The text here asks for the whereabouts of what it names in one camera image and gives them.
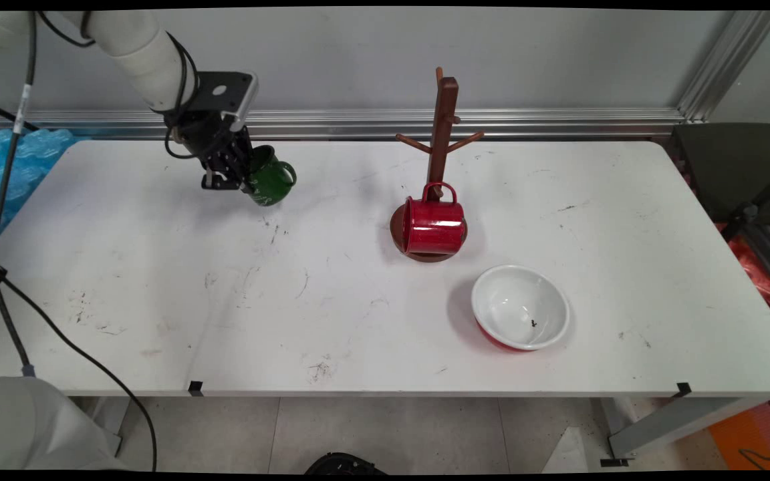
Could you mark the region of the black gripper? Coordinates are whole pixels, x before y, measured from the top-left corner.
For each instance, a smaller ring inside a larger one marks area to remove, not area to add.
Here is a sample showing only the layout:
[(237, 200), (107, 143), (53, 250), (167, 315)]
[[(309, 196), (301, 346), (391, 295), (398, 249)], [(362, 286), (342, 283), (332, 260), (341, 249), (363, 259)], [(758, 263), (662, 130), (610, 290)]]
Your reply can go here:
[(183, 145), (187, 153), (175, 153), (174, 157), (201, 162), (206, 168), (202, 189), (253, 194), (249, 176), (259, 162), (248, 127), (233, 130), (234, 119), (219, 112), (175, 113), (174, 142)]

